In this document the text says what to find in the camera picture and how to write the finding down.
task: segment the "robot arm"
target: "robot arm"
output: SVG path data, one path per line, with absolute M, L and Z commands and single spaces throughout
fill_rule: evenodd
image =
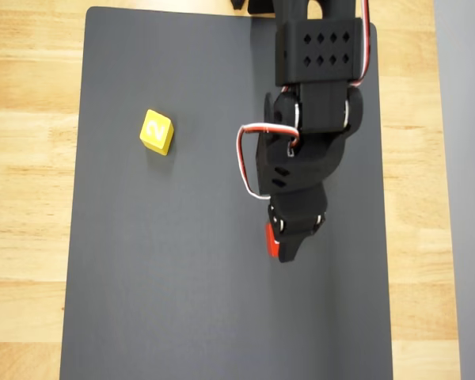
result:
M 250 0 L 249 12 L 275 13 L 275 81 L 281 94 L 264 101 L 264 123 L 241 127 L 237 155 L 249 192 L 269 200 L 269 240 L 280 262 L 325 221 L 323 180 L 340 164 L 345 140 L 363 117 L 359 91 L 370 56 L 370 20 L 355 18 L 355 0 L 318 0 L 321 20 L 308 20 L 308 0 Z M 259 195 L 248 186 L 241 137 L 258 132 Z

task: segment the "yellow block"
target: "yellow block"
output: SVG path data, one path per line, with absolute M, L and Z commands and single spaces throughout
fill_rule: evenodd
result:
M 148 109 L 139 135 L 146 148 L 166 156 L 173 133 L 173 123 L 169 118 Z

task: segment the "red and white wire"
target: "red and white wire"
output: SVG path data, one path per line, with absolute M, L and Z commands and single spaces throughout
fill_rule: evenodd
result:
M 370 4 L 368 0 L 361 0 L 361 11 L 363 14 L 363 68 L 359 79 L 350 84 L 354 87 L 359 87 L 363 83 L 366 76 L 367 69 L 370 66 L 371 54 L 371 22 L 370 22 Z
M 278 133 L 281 135 L 289 135 L 294 138 L 294 141 L 299 140 L 299 131 L 294 127 L 289 127 L 282 124 L 273 124 L 273 123 L 251 123 L 246 125 L 241 125 L 239 132 L 237 133 L 236 138 L 236 151 L 237 151 L 237 160 L 239 162 L 239 170 L 241 172 L 241 177 L 245 183 L 246 191 L 254 198 L 258 200 L 269 200 L 271 196 L 261 196 L 255 193 L 251 188 L 248 182 L 248 176 L 246 175 L 245 160 L 243 158 L 243 150 L 241 148 L 241 141 L 244 134 L 248 133 Z

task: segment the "black mat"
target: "black mat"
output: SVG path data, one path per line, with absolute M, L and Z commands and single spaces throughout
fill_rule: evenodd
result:
M 278 91 L 274 33 L 273 20 L 88 12 L 62 380 L 392 378 L 376 50 L 327 223 L 280 264 L 234 149 Z M 173 120 L 167 157 L 139 141 L 148 108 Z

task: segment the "wooden table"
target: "wooden table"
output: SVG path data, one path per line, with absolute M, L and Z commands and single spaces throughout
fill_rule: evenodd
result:
M 370 3 L 394 374 L 457 379 L 433 1 Z M 0 0 L 0 379 L 59 375 L 82 41 L 86 10 L 95 5 L 233 13 L 228 0 Z M 316 8 L 310 4 L 312 14 Z

